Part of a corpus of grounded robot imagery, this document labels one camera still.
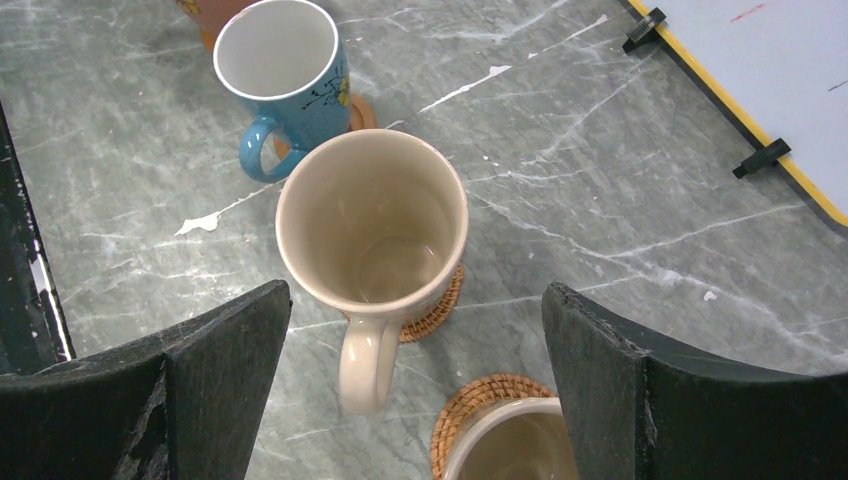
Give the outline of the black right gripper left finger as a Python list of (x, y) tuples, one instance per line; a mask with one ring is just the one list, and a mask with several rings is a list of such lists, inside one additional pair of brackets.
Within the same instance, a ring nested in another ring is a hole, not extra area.
[(241, 479), (291, 315), (269, 281), (118, 347), (1, 379), (5, 479)]

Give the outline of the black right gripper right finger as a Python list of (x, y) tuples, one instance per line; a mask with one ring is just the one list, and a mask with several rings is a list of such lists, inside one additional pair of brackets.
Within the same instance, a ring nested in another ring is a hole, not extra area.
[(555, 282), (542, 322), (583, 479), (843, 479), (847, 376), (685, 344)]

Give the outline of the cream seahorse mug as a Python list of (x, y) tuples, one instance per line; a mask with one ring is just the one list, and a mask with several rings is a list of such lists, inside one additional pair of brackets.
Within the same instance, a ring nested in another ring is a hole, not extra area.
[(500, 400), (459, 423), (445, 479), (579, 478), (557, 397)]

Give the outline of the woven rattan coaster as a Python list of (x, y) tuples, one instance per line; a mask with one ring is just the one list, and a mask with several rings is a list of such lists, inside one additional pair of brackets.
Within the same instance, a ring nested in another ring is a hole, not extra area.
[(529, 377), (496, 373), (473, 380), (459, 389), (442, 407), (430, 440), (434, 479), (443, 479), (452, 444), (489, 411), (528, 398), (554, 398), (546, 385)]
[[(421, 315), (406, 315), (403, 325), (398, 332), (401, 344), (420, 341), (436, 331), (453, 311), (461, 293), (464, 281), (464, 266), (458, 263), (446, 288), (440, 296), (427, 304), (427, 311)], [(385, 279), (378, 278), (376, 282), (368, 281), (360, 296), (365, 302), (375, 300), (391, 300), (413, 290), (414, 281), (407, 275), (390, 273)]]

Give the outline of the cream coral pattern mug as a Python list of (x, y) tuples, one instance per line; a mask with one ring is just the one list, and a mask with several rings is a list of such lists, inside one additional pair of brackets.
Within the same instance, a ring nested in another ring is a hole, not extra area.
[(342, 406), (380, 412), (402, 327), (437, 307), (461, 261), (469, 210), (459, 175), (410, 134), (346, 133), (294, 169), (275, 229), (293, 279), (349, 320), (338, 374)]

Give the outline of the light wooden coaster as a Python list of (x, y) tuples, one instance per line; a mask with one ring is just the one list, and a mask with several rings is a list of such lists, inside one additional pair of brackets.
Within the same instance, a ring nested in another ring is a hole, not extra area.
[[(357, 94), (351, 95), (351, 117), (349, 121), (349, 131), (362, 129), (373, 129), (377, 127), (376, 116), (368, 102)], [(273, 136), (274, 151), (278, 158), (282, 160), (289, 151), (287, 144), (284, 144), (278, 137)]]
[(215, 43), (218, 34), (216, 32), (206, 31), (204, 29), (199, 29), (198, 32), (201, 39), (201, 43), (209, 53), (212, 53), (215, 48)]

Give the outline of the teal blue mug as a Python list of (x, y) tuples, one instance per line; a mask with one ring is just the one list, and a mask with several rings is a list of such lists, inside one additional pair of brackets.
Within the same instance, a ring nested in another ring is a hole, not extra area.
[(252, 114), (239, 146), (251, 179), (274, 183), (348, 131), (349, 65), (337, 26), (310, 1), (259, 1), (230, 19), (213, 49), (222, 85)]

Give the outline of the orange floral mug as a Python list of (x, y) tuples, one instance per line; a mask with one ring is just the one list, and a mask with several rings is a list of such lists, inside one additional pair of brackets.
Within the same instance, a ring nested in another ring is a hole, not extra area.
[(240, 11), (258, 0), (176, 0), (176, 5), (208, 34), (217, 35)]

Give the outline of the black whiteboard stand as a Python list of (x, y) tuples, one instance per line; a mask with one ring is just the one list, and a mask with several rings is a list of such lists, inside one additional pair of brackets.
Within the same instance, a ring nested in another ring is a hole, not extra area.
[[(655, 7), (644, 15), (636, 25), (627, 32), (626, 40), (622, 45), (625, 54), (650, 43), (659, 37), (657, 27), (666, 19), (665, 13)], [(753, 174), (766, 166), (776, 166), (778, 160), (791, 152), (791, 147), (782, 139), (778, 138), (767, 146), (756, 150), (752, 155), (743, 160), (732, 173), (737, 179)]]

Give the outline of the yellow framed whiteboard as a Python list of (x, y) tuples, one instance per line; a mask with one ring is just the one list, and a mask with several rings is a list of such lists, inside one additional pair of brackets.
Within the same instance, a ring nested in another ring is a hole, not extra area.
[(659, 37), (756, 139), (756, 150), (778, 138), (791, 147), (777, 165), (846, 226), (846, 2), (631, 5), (641, 18), (655, 7), (665, 13)]

